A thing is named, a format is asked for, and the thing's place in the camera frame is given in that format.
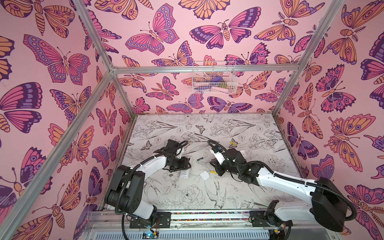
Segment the white remote with display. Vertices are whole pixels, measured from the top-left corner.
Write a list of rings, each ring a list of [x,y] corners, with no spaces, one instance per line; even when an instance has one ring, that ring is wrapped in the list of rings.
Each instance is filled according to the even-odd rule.
[[[190,175],[190,169],[188,170],[182,170],[180,172],[180,179],[187,179]]]

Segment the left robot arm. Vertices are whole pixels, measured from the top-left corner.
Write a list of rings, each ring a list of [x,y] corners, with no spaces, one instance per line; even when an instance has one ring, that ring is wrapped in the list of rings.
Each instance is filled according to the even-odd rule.
[[[188,143],[168,140],[165,147],[154,151],[151,157],[137,165],[119,166],[105,193],[104,202],[115,208],[116,215],[130,216],[144,227],[154,227],[160,220],[157,207],[142,199],[145,181],[159,170],[178,172],[190,169],[190,158],[183,156]]]

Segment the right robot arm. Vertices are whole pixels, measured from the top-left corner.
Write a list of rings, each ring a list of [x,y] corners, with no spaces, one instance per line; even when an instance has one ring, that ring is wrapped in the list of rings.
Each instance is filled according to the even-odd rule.
[[[302,179],[273,171],[261,161],[247,162],[240,151],[212,147],[215,159],[210,164],[219,176],[229,173],[234,180],[249,185],[267,187],[300,199],[294,207],[275,202],[269,213],[281,222],[315,221],[333,232],[342,232],[346,221],[356,219],[356,207],[326,178]]]

